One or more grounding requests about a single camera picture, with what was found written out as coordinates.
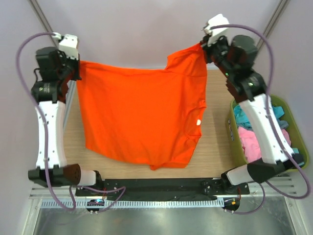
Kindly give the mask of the orange t-shirt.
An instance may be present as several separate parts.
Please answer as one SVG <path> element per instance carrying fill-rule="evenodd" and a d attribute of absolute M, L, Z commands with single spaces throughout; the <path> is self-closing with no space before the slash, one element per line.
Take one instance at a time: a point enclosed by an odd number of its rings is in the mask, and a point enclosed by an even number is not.
<path fill-rule="evenodd" d="M 77 84 L 86 148 L 121 162 L 185 168 L 201 138 L 207 68 L 199 44 L 164 69 L 83 61 Z"/>

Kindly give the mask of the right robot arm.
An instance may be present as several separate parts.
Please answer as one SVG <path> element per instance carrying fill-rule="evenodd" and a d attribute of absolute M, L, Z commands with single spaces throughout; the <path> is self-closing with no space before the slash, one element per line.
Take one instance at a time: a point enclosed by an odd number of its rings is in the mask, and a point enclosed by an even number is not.
<path fill-rule="evenodd" d="M 255 181 L 263 183 L 296 168 L 303 163 L 303 156 L 294 153 L 279 127 L 271 100 L 266 96 L 267 86 L 263 77 L 252 67 L 257 55 L 254 40 L 237 35 L 229 43 L 226 36 L 206 35 L 201 40 L 207 63 L 214 63 L 226 77 L 229 93 L 245 112 L 261 149 L 261 158 L 233 168 L 221 175 L 221 190 L 231 194 L 238 185 Z"/>

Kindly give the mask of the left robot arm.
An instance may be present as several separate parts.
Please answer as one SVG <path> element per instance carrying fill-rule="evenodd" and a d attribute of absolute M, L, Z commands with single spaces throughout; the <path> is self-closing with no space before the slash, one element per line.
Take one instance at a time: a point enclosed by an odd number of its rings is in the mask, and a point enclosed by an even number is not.
<path fill-rule="evenodd" d="M 83 186 L 94 196 L 103 192 L 104 184 L 96 170 L 83 170 L 79 164 L 68 164 L 63 143 L 63 121 L 68 82 L 80 79 L 79 57 L 69 58 L 56 47 L 36 51 L 38 67 L 31 88 L 39 125 L 39 150 L 35 169 L 28 171 L 29 180 L 48 187 Z"/>

